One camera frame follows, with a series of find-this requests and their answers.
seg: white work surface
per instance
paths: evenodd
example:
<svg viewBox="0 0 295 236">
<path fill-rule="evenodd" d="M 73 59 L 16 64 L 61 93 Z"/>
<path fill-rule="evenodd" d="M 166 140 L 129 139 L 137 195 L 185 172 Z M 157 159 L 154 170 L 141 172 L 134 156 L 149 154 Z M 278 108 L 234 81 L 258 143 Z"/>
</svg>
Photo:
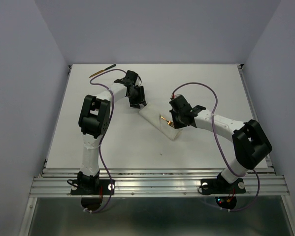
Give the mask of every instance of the white work surface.
<svg viewBox="0 0 295 236">
<path fill-rule="evenodd" d="M 105 89 L 92 86 L 88 77 L 109 64 L 75 64 L 66 88 L 59 120 L 48 156 L 47 168 L 80 168 L 83 141 L 78 118 L 87 94 L 96 95 Z M 132 70 L 142 78 L 147 103 L 152 103 L 168 113 L 172 91 L 186 82 L 201 82 L 212 87 L 219 102 L 216 114 L 249 121 L 252 114 L 237 65 L 213 64 L 119 64 L 115 68 Z M 124 77 L 113 71 L 96 79 L 110 86 Z M 185 96 L 191 106 L 202 105 L 209 110 L 214 106 L 214 96 L 198 85 L 188 85 L 176 94 Z M 102 155 L 108 168 L 115 169 L 215 169 L 224 168 L 213 134 L 206 130 L 186 127 L 171 141 L 138 114 L 139 109 L 129 106 L 128 98 L 115 104 L 109 129 L 102 143 Z M 235 155 L 233 144 L 219 138 L 228 161 Z M 263 160 L 258 168 L 266 168 Z"/>
</svg>

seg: black bracket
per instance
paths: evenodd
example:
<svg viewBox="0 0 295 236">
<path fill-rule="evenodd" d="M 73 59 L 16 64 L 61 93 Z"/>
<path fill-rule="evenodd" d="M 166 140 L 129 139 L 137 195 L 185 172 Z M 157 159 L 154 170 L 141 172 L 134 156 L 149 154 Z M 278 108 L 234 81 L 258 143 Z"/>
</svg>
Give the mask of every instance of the black bracket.
<svg viewBox="0 0 295 236">
<path fill-rule="evenodd" d="M 182 95 L 175 97 L 169 103 L 172 106 L 170 113 L 175 129 L 180 129 L 189 125 L 196 128 L 195 117 L 200 111 L 206 110 L 205 107 L 200 105 L 196 105 L 192 108 Z"/>
<path fill-rule="evenodd" d="M 130 107 L 140 108 L 140 104 L 146 106 L 144 86 L 135 85 L 138 74 L 128 70 L 125 77 L 114 81 L 127 87 L 127 97 L 129 98 Z"/>
<path fill-rule="evenodd" d="M 233 189 L 236 194 L 246 193 L 245 184 L 242 178 L 238 178 L 234 183 L 229 184 L 225 180 L 217 178 L 204 178 L 201 179 L 201 186 L 198 191 L 203 195 L 211 194 L 229 194 Z"/>
<path fill-rule="evenodd" d="M 255 168 L 272 151 L 260 124 L 253 119 L 234 131 L 232 141 L 237 161 L 248 170 Z"/>
<path fill-rule="evenodd" d="M 86 176 L 82 172 L 77 174 L 77 179 L 72 180 L 72 185 L 77 188 L 71 188 L 71 195 L 114 195 L 115 180 L 99 179 L 99 172 L 95 176 Z"/>
<path fill-rule="evenodd" d="M 96 139 L 104 135 L 109 126 L 110 101 L 101 100 L 95 96 L 87 95 L 84 99 L 82 111 L 80 112 L 78 125 L 83 134 L 90 134 Z"/>
</svg>

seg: bolt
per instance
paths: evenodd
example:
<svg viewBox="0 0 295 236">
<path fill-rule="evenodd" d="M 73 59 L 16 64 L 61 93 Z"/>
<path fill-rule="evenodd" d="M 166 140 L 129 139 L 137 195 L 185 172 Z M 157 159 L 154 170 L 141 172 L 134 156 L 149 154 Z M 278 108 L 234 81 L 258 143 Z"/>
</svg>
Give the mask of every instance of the bolt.
<svg viewBox="0 0 295 236">
<path fill-rule="evenodd" d="M 243 182 L 239 182 L 239 183 L 238 183 L 238 187 L 239 187 L 240 189 L 244 189 L 244 188 L 245 188 L 245 184 L 244 184 Z"/>
<path fill-rule="evenodd" d="M 111 183 L 108 185 L 108 190 L 111 190 Z"/>
</svg>

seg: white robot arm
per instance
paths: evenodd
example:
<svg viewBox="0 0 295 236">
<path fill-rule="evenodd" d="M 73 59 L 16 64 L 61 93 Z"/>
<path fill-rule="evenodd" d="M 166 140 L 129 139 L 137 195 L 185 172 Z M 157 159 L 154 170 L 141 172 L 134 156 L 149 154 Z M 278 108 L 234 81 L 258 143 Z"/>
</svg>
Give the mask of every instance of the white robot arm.
<svg viewBox="0 0 295 236">
<path fill-rule="evenodd" d="M 236 121 L 212 114 L 200 105 L 192 108 L 182 95 L 175 97 L 169 103 L 172 106 L 170 112 L 175 129 L 191 125 L 213 132 L 212 116 L 214 116 L 216 134 L 228 139 L 234 145 L 236 158 L 216 179 L 205 180 L 208 186 L 202 190 L 204 195 L 228 193 L 239 181 L 243 181 L 239 177 L 254 169 L 272 151 L 268 138 L 256 120 Z"/>
<path fill-rule="evenodd" d="M 141 104 L 146 106 L 144 87 L 140 83 L 138 85 L 138 78 L 137 73 L 128 70 L 125 77 L 114 81 L 109 90 L 85 97 L 78 121 L 83 133 L 83 161 L 77 179 L 68 182 L 78 188 L 78 191 L 71 191 L 72 195 L 98 194 L 99 146 L 109 127 L 110 103 L 127 97 L 131 107 L 140 108 Z"/>
<path fill-rule="evenodd" d="M 113 93 L 114 103 L 116 103 L 121 98 L 126 97 L 127 95 L 127 87 L 119 83 L 113 83 L 113 85 L 109 88 L 109 90 Z M 98 100 L 104 100 L 112 102 L 112 95 L 109 91 L 104 91 L 96 96 Z M 107 129 L 109 126 L 108 123 L 103 125 L 103 129 Z M 100 145 L 100 141 L 102 139 L 102 134 L 100 134 L 97 138 L 93 135 L 85 133 L 83 134 L 83 162 L 80 168 L 80 172 L 82 172 L 86 176 L 96 176 L 99 173 L 99 164 L 98 164 L 98 148 Z"/>
</svg>

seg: white wall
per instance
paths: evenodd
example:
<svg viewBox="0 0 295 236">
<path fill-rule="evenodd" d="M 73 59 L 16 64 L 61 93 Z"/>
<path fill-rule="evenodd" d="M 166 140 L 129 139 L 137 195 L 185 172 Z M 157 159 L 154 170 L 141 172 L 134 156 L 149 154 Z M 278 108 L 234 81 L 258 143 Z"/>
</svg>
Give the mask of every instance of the white wall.
<svg viewBox="0 0 295 236">
<path fill-rule="evenodd" d="M 279 0 L 36 0 L 68 63 L 244 63 Z"/>
<path fill-rule="evenodd" d="M 244 66 L 257 114 L 295 206 L 295 0 L 282 0 Z"/>
<path fill-rule="evenodd" d="M 33 0 L 0 0 L 0 235 L 17 235 L 43 167 L 67 65 Z"/>
</svg>

